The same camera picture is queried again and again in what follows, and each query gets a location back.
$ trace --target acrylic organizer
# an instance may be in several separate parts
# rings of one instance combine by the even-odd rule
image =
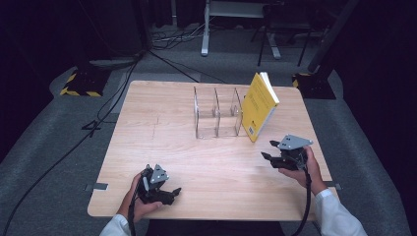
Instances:
[[[238,136],[242,106],[236,88],[194,88],[196,138]]]

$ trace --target yellow book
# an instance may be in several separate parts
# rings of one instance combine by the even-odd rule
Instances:
[[[270,85],[268,73],[256,73],[242,104],[242,126],[252,142],[257,140],[278,103],[279,100]]]

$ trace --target wooden table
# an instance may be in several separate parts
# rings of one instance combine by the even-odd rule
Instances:
[[[248,88],[132,82],[97,179],[107,183],[108,189],[93,191],[89,214],[114,215],[133,177],[147,164],[152,168],[160,164],[170,176],[161,190],[181,187],[182,191],[172,206],[148,218],[300,220],[306,190],[261,155],[261,151],[279,155],[269,141],[281,141],[287,134],[312,140],[323,178],[331,180],[299,90],[274,87],[280,103],[252,143],[243,128],[239,137],[196,139],[194,87],[237,88],[242,98]],[[309,219],[315,219],[314,204]]]

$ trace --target black cable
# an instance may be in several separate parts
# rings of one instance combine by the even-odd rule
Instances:
[[[129,69],[129,76],[128,78],[130,78],[130,76],[132,75],[133,70],[135,69],[136,65],[138,64],[139,61],[137,61],[134,65],[132,65],[132,67]],[[15,205],[15,207],[12,210],[12,213],[10,214],[6,226],[3,230],[3,236],[6,236],[7,234],[7,230],[9,229],[10,223],[12,222],[13,216],[15,215],[16,211],[18,210],[19,206],[21,205],[21,203],[24,201],[24,199],[26,198],[26,196],[30,193],[30,191],[53,169],[55,168],[55,166],[57,166],[59,163],[61,163],[61,161],[63,161],[68,155],[70,155],[83,141],[86,140],[87,137],[89,137],[89,135],[95,131],[95,129],[103,122],[103,120],[110,114],[110,112],[114,109],[114,107],[116,106],[117,102],[120,100],[123,91],[126,88],[127,83],[123,86],[122,92],[120,93],[117,101],[114,103],[114,105],[107,111],[107,113],[104,115],[103,119],[98,119],[98,122],[96,122],[94,124],[94,126],[92,127],[92,129],[85,135],[83,136],[69,151],[67,151],[60,159],[58,159],[58,161],[56,161],[51,167],[49,167],[49,169],[47,169],[28,189],[27,191],[24,193],[24,195],[19,199],[18,203]]]
[[[139,179],[138,184],[136,185],[135,188],[135,192],[132,195],[132,199],[131,199],[131,203],[129,204],[129,211],[128,211],[128,223],[129,223],[129,228],[131,230],[131,236],[136,236],[136,230],[135,230],[135,223],[134,223],[134,218],[135,218],[135,201],[137,199],[137,195],[139,192],[139,187],[141,185],[141,181],[142,181],[142,177]]]
[[[197,37],[203,36],[202,34],[200,34],[201,31],[202,31],[201,29],[194,29],[190,34],[185,34],[184,32],[182,32],[180,35],[176,35],[176,36],[171,35],[171,36],[166,37],[166,38],[154,40],[152,49],[154,49],[154,50],[172,49],[172,48],[176,47],[177,45],[179,45],[180,43],[189,42],[189,41],[192,41],[192,40],[196,39]],[[162,42],[165,39],[166,39],[166,45],[165,46],[156,45],[156,43],[158,41]]]
[[[92,20],[92,18],[89,16],[89,13],[87,12],[87,10],[86,10],[86,8],[84,7],[84,5],[83,5],[83,3],[81,2],[81,0],[78,0],[78,3],[79,3],[79,5],[81,6],[81,8],[83,9],[83,12],[85,13],[85,15],[87,16],[87,18],[89,19],[89,22],[91,23],[91,25],[92,25],[92,27],[94,28],[94,30],[95,30],[95,33],[97,34],[97,36],[98,36],[98,38],[100,38],[100,40],[106,45],[106,47],[110,50],[110,51],[112,51],[112,52],[114,52],[115,54],[117,54],[117,55],[120,55],[120,56],[128,56],[128,57],[134,57],[134,56],[136,56],[137,54],[134,54],[134,55],[132,55],[132,54],[124,54],[124,53],[121,53],[121,52],[119,52],[119,51],[117,51],[117,50],[115,50],[115,49],[113,49],[105,40],[104,40],[104,38],[101,36],[101,33],[98,31],[98,28],[95,26],[95,24],[94,24],[94,21]]]
[[[153,40],[159,40],[161,38],[166,38],[166,33],[165,31],[156,31],[152,33],[152,39]]]
[[[174,62],[174,61],[169,60],[169,59],[166,59],[166,58],[164,58],[164,59],[165,59],[165,60],[167,60],[167,61],[169,61],[169,62],[171,62],[171,63],[174,63],[174,64],[177,64],[177,65],[183,66],[183,67],[185,67],[185,68],[187,68],[187,69],[190,69],[190,70],[193,70],[193,71],[199,72],[199,73],[201,73],[201,74],[203,74],[203,75],[206,75],[206,76],[208,76],[208,77],[214,78],[214,79],[216,79],[216,80],[218,80],[218,81],[220,81],[220,82],[222,82],[222,83],[224,83],[224,84],[229,84],[228,82],[226,82],[226,81],[224,81],[224,80],[222,80],[222,79],[220,79],[220,78],[214,77],[214,76],[212,76],[212,75],[209,75],[209,74],[207,74],[207,73],[205,73],[205,72],[199,71],[199,70],[197,70],[197,69],[194,69],[194,68],[188,67],[188,66],[186,66],[186,65],[184,65],[184,64],[181,64],[181,63],[178,63],[178,62]]]
[[[185,72],[183,72],[182,70],[180,70],[178,67],[176,67],[176,66],[172,65],[172,63],[173,63],[173,64],[178,64],[178,65],[181,65],[181,66],[183,66],[183,67],[185,67],[185,68],[188,68],[188,69],[190,69],[190,70],[194,70],[194,71],[196,71],[196,72],[200,72],[200,73],[202,73],[202,74],[204,74],[204,75],[207,75],[207,76],[212,77],[212,78],[214,78],[214,79],[216,79],[216,80],[219,80],[219,81],[221,81],[221,82],[223,82],[223,83],[225,83],[225,84],[229,84],[228,82],[226,82],[226,81],[224,81],[224,80],[222,80],[222,79],[216,78],[216,77],[214,77],[214,76],[211,76],[211,75],[209,75],[209,74],[207,74],[207,73],[204,73],[204,72],[198,71],[198,70],[193,69],[193,68],[191,68],[191,67],[187,67],[186,65],[183,65],[183,64],[181,64],[181,63],[173,62],[173,61],[171,61],[171,60],[169,60],[169,59],[166,59],[166,58],[160,57],[160,56],[158,56],[158,55],[154,54],[152,51],[149,51],[149,53],[150,53],[152,56],[154,56],[154,57],[158,58],[159,60],[161,60],[161,61],[165,62],[165,63],[166,63],[166,64],[168,64],[169,66],[173,67],[175,70],[179,71],[181,74],[185,75],[186,77],[190,78],[191,80],[193,80],[193,81],[194,81],[194,82],[196,82],[196,83],[199,83],[199,81],[197,81],[196,79],[192,78],[191,76],[189,76],[188,74],[186,74]]]
[[[157,42],[163,42],[163,41],[167,41],[169,43],[169,41],[173,41],[175,39],[177,39],[179,36],[184,35],[184,32],[181,32],[180,35],[175,35],[178,32],[178,30],[175,30],[171,35],[166,35],[166,33],[162,32],[164,34],[164,36],[159,36],[158,38],[153,38],[152,39],[152,43],[155,44]]]
[[[154,54],[152,51],[149,51],[149,53],[150,53],[152,56],[154,56],[154,57],[158,58],[159,60],[161,60],[161,61],[165,62],[165,63],[166,63],[166,64],[168,64],[169,66],[173,67],[175,70],[179,71],[179,72],[180,72],[181,74],[183,74],[184,76],[186,76],[186,77],[190,78],[191,80],[193,80],[193,81],[194,81],[194,82],[196,82],[196,83],[199,83],[199,81],[198,81],[198,80],[196,80],[196,79],[194,79],[193,77],[189,76],[187,73],[183,72],[183,71],[182,71],[182,70],[180,70],[178,67],[176,67],[176,66],[172,65],[171,63],[169,63],[169,62],[168,62],[167,60],[165,60],[164,58],[162,58],[162,57],[160,57],[160,56],[158,56],[158,55]]]
[[[303,219],[301,220],[300,226],[298,226],[297,231],[294,234],[292,234],[293,236],[297,236],[301,233],[301,231],[304,228],[304,225],[306,224],[307,217],[309,216],[309,211],[310,211],[310,204],[311,204],[311,197],[312,197],[312,192],[311,192],[312,178],[309,174],[307,167],[304,167],[303,170],[304,170],[304,173],[306,174],[306,189],[307,189],[306,209],[304,211]]]
[[[144,56],[144,54],[145,54],[145,52],[143,51],[143,52],[140,52],[140,55],[139,55],[139,57],[137,58],[137,61],[139,62],[142,58],[143,58],[143,56]],[[110,102],[116,95],[117,95],[117,93],[120,91],[120,89],[122,89],[122,88],[125,88],[126,87],[126,85],[127,85],[127,83],[129,82],[129,79],[130,79],[130,74],[129,74],[129,70],[126,72],[126,79],[125,79],[125,82],[122,84],[122,86],[120,87],[120,88],[118,88],[117,90],[116,90],[116,92],[114,92],[114,94],[100,107],[100,109],[97,111],[97,119],[98,120],[102,120],[102,123],[116,123],[116,122],[106,122],[106,121],[104,121],[104,119],[101,119],[100,118],[100,112],[101,112],[101,110],[104,108],[104,106],[108,103],[108,102]]]

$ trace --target hand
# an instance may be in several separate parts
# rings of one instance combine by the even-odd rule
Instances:
[[[122,205],[120,205],[119,210],[117,210],[118,214],[125,216],[128,218],[129,212],[129,204],[131,203],[133,194],[135,193],[136,186],[141,179],[141,174],[135,176],[132,181],[132,185],[128,193],[126,193],[125,198],[123,199]],[[133,219],[134,222],[139,221],[145,214],[150,213],[162,206],[162,202],[155,202],[151,204],[144,204],[141,199],[137,198],[135,201],[135,218]]]
[[[309,170],[310,177],[312,178],[312,193],[314,195],[318,194],[322,190],[326,189],[325,182],[322,179],[322,173],[320,172],[320,167],[316,158],[314,157],[312,148],[305,146],[304,150],[307,153],[307,168]],[[306,188],[306,174],[302,170],[287,170],[284,168],[278,169],[279,173],[282,173],[290,178],[293,178],[298,181],[298,183]]]

